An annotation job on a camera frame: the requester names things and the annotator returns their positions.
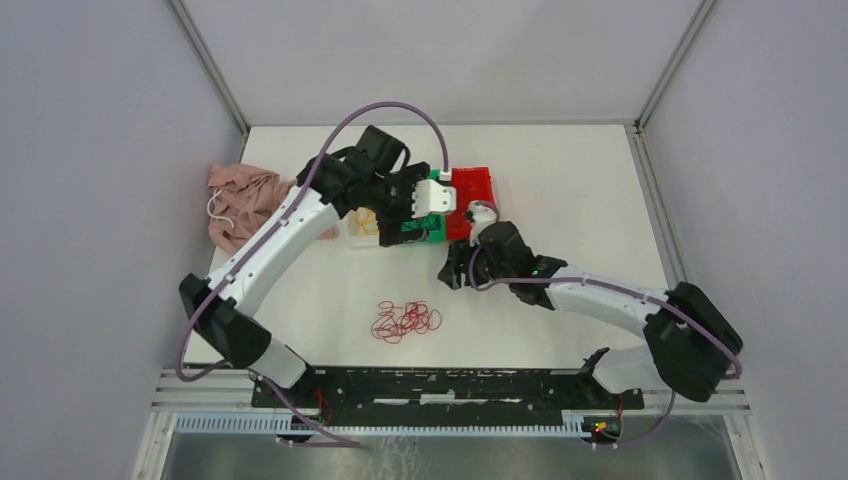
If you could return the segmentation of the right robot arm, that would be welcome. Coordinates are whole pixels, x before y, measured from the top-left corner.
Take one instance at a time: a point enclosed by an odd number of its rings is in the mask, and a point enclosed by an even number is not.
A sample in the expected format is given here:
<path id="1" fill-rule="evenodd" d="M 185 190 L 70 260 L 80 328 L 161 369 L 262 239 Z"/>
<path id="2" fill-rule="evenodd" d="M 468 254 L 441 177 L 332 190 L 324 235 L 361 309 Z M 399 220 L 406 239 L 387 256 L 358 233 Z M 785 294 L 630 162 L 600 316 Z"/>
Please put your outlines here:
<path id="1" fill-rule="evenodd" d="M 601 349 L 587 360 L 577 392 L 591 408 L 606 406 L 619 393 L 662 386 L 704 403 L 722 381 L 742 373 L 740 335 L 696 285 L 639 288 L 592 275 L 534 253 L 509 221 L 452 242 L 437 278 L 452 290 L 504 285 L 527 305 L 576 313 L 641 339 L 635 347 Z"/>

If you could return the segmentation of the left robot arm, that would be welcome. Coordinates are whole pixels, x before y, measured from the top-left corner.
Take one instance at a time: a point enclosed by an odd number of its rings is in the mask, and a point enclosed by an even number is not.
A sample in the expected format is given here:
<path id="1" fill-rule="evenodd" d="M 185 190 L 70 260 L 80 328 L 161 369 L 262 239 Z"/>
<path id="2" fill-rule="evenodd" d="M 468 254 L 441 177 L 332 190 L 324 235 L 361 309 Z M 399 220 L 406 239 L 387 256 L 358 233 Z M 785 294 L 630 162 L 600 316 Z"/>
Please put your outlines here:
<path id="1" fill-rule="evenodd" d="M 179 294 L 188 316 L 188 334 L 198 334 L 221 360 L 198 373 L 175 373 L 194 382 L 225 365 L 249 369 L 276 384 L 291 406 L 307 404 L 315 391 L 309 364 L 276 339 L 254 315 L 295 260 L 349 212 L 366 208 L 391 226 L 412 219 L 431 166 L 413 163 L 407 145 L 368 126 L 352 146 L 331 150 L 327 139 L 298 174 L 287 198 L 229 261 L 205 278 L 187 275 Z"/>

